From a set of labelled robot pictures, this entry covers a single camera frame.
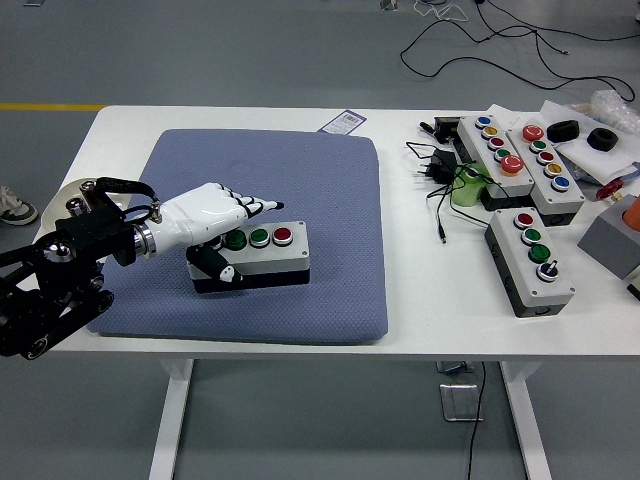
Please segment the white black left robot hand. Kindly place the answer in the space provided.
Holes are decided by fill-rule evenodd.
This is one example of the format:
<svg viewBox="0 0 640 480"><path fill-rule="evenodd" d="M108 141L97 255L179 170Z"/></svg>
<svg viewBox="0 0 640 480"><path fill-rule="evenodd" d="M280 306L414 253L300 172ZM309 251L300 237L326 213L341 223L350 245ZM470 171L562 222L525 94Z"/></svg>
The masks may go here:
<svg viewBox="0 0 640 480"><path fill-rule="evenodd" d="M284 204L244 196L218 183L206 183L165 201L161 219L147 220L147 251L153 258L175 246L186 246L187 260L210 278L239 283L242 275L209 244L262 212L279 210Z"/></svg>

